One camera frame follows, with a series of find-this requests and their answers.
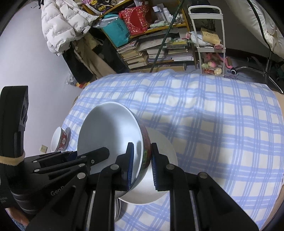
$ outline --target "rolling cart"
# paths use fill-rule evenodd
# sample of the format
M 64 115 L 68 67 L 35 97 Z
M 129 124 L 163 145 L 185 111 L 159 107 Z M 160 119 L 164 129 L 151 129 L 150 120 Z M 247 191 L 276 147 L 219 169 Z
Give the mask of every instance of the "rolling cart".
M 219 11 L 219 13 L 192 13 L 191 12 L 193 9 L 197 9 L 197 8 L 217 9 Z M 223 14 L 222 14 L 221 9 L 219 7 L 216 7 L 216 6 L 207 6 L 207 5 L 191 6 L 191 7 L 188 8 L 188 14 L 189 14 L 189 17 L 191 19 L 192 26 L 193 26 L 193 29 L 194 29 L 194 32 L 195 32 L 195 38 L 196 38 L 196 43 L 197 43 L 197 51 L 198 51 L 198 57 L 199 57 L 200 73 L 205 74 L 205 75 L 224 76 L 224 73 L 225 73 L 225 62 L 224 61 L 225 61 L 226 47 L 225 47 L 225 32 L 224 32 Z M 222 49 L 216 49 L 215 47 L 212 47 L 212 46 L 200 47 L 199 42 L 198 42 L 198 35 L 197 35 L 197 32 L 196 32 L 196 27 L 195 27 L 195 24 L 194 24 L 195 19 L 218 19 L 218 20 L 221 20 L 222 34 L 223 34 L 223 40 L 222 40 L 223 48 Z M 212 67 L 209 66 L 208 70 L 206 70 L 206 68 L 202 67 L 202 64 L 204 63 L 203 66 L 205 66 L 205 67 L 207 67 L 208 65 L 205 64 L 204 60 L 202 61 L 202 57 L 204 57 L 204 56 L 208 57 L 208 54 L 211 54 L 211 53 L 214 53 L 214 55 L 213 55 L 214 58 L 217 61 L 219 61 L 220 64 L 216 64 L 215 62 L 211 62 L 210 66 L 212 66 Z M 215 71 L 217 67 L 222 69 L 221 74 L 216 74 L 216 73 L 218 73 L 217 71 Z

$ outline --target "robotic arm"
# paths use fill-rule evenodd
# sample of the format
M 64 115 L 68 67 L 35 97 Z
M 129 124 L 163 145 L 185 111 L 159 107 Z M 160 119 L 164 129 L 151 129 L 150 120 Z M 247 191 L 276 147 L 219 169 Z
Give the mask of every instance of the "robotic arm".
M 30 220 L 27 231 L 114 230 L 114 192 L 130 189 L 134 145 L 129 143 L 125 154 L 118 156 L 114 164 L 92 175 L 90 167 L 109 157 L 107 148 L 81 156 L 68 151 L 23 158 L 27 109 L 27 86 L 2 90 L 2 206 L 19 208 Z M 171 231 L 258 230 L 207 173 L 186 173 L 169 164 L 156 143 L 151 148 L 155 188 L 170 191 Z

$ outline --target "caster wheel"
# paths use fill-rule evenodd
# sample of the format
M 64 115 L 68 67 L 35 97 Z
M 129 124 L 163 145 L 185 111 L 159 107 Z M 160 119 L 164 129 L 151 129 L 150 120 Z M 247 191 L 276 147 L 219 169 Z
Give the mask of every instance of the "caster wheel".
M 231 69 L 231 74 L 235 75 L 237 72 L 234 68 Z

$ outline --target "tablecloth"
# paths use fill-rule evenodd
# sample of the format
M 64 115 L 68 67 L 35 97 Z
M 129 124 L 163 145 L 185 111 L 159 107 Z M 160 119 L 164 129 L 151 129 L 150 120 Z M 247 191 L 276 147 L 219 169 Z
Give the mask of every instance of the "tablecloth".
M 109 75 L 87 86 L 67 115 L 68 150 L 77 149 L 82 123 L 98 104 L 124 104 L 145 126 L 173 144 L 184 171 L 207 172 L 260 228 L 284 172 L 284 126 L 273 92 L 263 84 L 216 76 L 158 73 Z M 116 230 L 169 230 L 169 195 L 127 205 Z

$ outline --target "patterned bag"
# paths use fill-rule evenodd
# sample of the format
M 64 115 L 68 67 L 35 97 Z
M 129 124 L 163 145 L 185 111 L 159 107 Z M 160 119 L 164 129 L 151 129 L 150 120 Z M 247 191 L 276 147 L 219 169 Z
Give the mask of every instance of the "patterned bag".
M 152 23 L 149 5 L 132 7 L 119 12 L 131 35 L 145 32 Z

